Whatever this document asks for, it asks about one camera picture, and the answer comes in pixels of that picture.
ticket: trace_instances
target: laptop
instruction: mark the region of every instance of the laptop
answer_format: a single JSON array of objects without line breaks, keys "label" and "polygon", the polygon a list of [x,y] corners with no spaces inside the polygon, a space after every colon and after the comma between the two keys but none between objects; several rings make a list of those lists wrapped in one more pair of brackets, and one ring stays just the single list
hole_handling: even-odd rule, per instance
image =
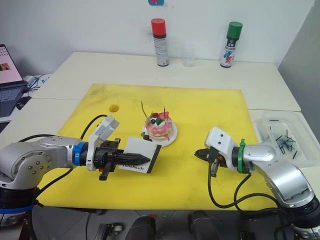
[{"label": "laptop", "polygon": [[25,88],[6,46],[0,44],[0,118],[11,114]]}]

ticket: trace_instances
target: yellow cutting board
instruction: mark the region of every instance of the yellow cutting board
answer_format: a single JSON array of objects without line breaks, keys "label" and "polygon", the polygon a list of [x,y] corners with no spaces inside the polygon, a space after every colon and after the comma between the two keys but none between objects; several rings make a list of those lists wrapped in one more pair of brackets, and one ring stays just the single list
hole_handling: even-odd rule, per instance
[{"label": "yellow cutting board", "polygon": [[[120,149],[129,136],[140,137],[145,116],[141,109],[162,112],[164,107],[178,127],[178,136],[163,147],[150,174],[116,169],[107,181],[99,181],[99,172],[77,167],[67,177],[48,188],[38,198],[46,206],[97,209],[217,209],[210,201],[207,179],[208,163],[194,152],[205,148],[207,133],[214,126],[227,132],[239,143],[256,144],[255,132],[241,90],[193,89],[116,84],[93,84],[71,117],[59,131],[60,136],[79,138],[87,124],[97,115],[112,115],[120,122],[109,140],[121,138]],[[112,104],[117,112],[109,112]],[[87,131],[84,141],[103,119]],[[66,169],[47,173],[40,188]],[[245,177],[220,167],[212,178],[212,192],[220,204],[233,202],[238,183]],[[271,194],[262,176],[253,176],[241,188],[239,197],[249,193]],[[239,205],[257,210],[275,205],[266,198],[253,197]]]}]

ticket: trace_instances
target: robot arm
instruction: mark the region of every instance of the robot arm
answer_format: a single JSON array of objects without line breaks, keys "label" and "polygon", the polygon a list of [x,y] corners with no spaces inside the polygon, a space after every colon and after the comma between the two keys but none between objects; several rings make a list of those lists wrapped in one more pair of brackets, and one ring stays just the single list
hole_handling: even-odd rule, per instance
[{"label": "robot arm", "polygon": [[207,135],[204,145],[195,155],[213,162],[212,175],[218,166],[239,173],[257,171],[288,213],[293,228],[302,238],[320,237],[320,204],[302,172],[289,163],[278,148],[268,143],[246,145],[244,139],[238,146],[218,127]]},{"label": "robot arm", "polygon": [[78,138],[50,136],[34,142],[16,142],[0,150],[0,213],[15,214],[32,209],[43,176],[55,168],[86,166],[99,169],[105,181],[117,164],[141,165],[149,158],[118,149],[120,139],[106,140],[119,123],[107,116],[84,142]]}]

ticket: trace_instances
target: green ring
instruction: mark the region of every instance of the green ring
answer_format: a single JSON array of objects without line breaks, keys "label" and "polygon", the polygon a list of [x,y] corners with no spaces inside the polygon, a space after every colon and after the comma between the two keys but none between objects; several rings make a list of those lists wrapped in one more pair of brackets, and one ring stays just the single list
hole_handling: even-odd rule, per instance
[{"label": "green ring", "polygon": [[238,172],[243,174],[243,169],[242,169],[242,160],[243,160],[243,156],[244,156],[244,149],[245,149],[246,143],[244,139],[241,139],[240,142],[240,147],[239,147],[239,151],[238,151]]}]

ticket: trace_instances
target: red cap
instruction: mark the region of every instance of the red cap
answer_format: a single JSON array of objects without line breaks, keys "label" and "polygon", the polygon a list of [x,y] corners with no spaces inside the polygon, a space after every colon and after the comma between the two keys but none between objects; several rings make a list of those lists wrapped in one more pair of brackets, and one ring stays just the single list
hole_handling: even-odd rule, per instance
[{"label": "red cap", "polygon": [[166,34],[166,22],[162,18],[155,18],[151,20],[152,33],[157,36]]}]

